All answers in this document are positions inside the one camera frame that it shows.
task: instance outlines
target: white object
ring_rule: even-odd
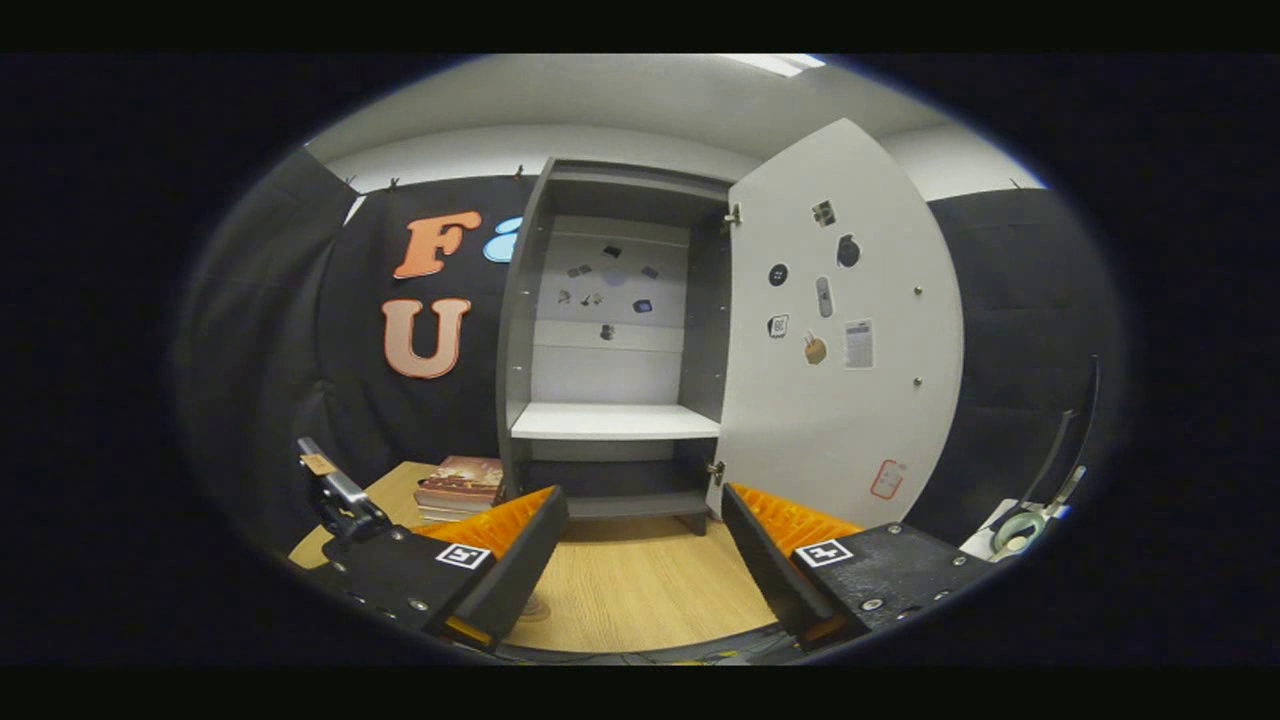
[[[942,232],[915,186],[870,136],[838,120],[765,161],[730,190],[732,313],[717,460],[724,482],[776,493],[860,527],[900,521],[933,473],[955,415],[964,360],[960,290]],[[813,208],[828,201],[836,222]],[[838,238],[864,247],[829,277],[840,297],[815,316],[814,279]],[[768,283],[786,263],[792,279]],[[918,296],[914,287],[928,287]],[[818,337],[876,318],[876,366],[805,363],[803,342],[771,340],[762,320],[809,318]],[[929,382],[915,386],[913,379]],[[909,470],[891,498],[872,493],[887,460]],[[708,506],[719,514],[722,486]]]
[[[719,424],[680,405],[530,402],[511,428],[525,439],[637,441],[712,438]]]

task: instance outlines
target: stack of books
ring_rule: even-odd
[[[502,461],[451,455],[417,482],[413,498],[428,523],[456,523],[493,507],[502,483]]]

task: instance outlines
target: fridge magnet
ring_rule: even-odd
[[[858,259],[863,256],[863,249],[858,247],[854,242],[852,234],[846,234],[840,238],[840,243],[836,245],[836,264],[841,268],[852,268],[858,264]]]
[[[787,336],[787,320],[790,315],[774,315],[769,318],[769,337],[778,338]]]
[[[829,318],[835,311],[831,301],[831,281],[823,275],[818,278],[818,314],[823,318]]]
[[[869,370],[876,366],[872,352],[872,322],[856,320],[845,324],[845,369]]]
[[[813,219],[822,228],[836,222],[836,210],[831,206],[829,200],[823,200],[813,206]]]
[[[827,359],[827,343],[820,337],[814,337],[813,331],[804,336],[804,359],[810,365],[817,365]]]
[[[881,464],[881,471],[876,475],[876,482],[872,483],[872,495],[881,500],[893,500],[897,495],[899,486],[902,484],[902,474],[906,471],[906,465],[900,465],[893,460],[886,460]]]
[[[787,282],[787,266],[782,263],[769,268],[769,284],[778,287],[780,284]]]

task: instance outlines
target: black curtain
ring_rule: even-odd
[[[178,315],[170,368],[188,460],[241,532],[276,551],[316,524],[294,438],[334,447],[315,304],[356,197],[293,152],[215,231]]]

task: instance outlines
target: ceiling light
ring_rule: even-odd
[[[823,63],[822,60],[814,58],[813,55],[801,55],[800,53],[780,54],[778,58],[783,58],[783,59],[790,60],[792,63],[800,63],[801,65],[804,65],[806,68],[820,68],[820,67],[823,67],[823,65],[827,64],[827,63]]]
[[[782,77],[792,77],[804,72],[803,67],[796,67],[777,55],[753,55],[753,54],[727,54],[718,53],[721,58],[728,58],[730,60],[737,60],[739,63],[745,63],[760,68],[762,70],[769,70],[771,73],[780,74]]]

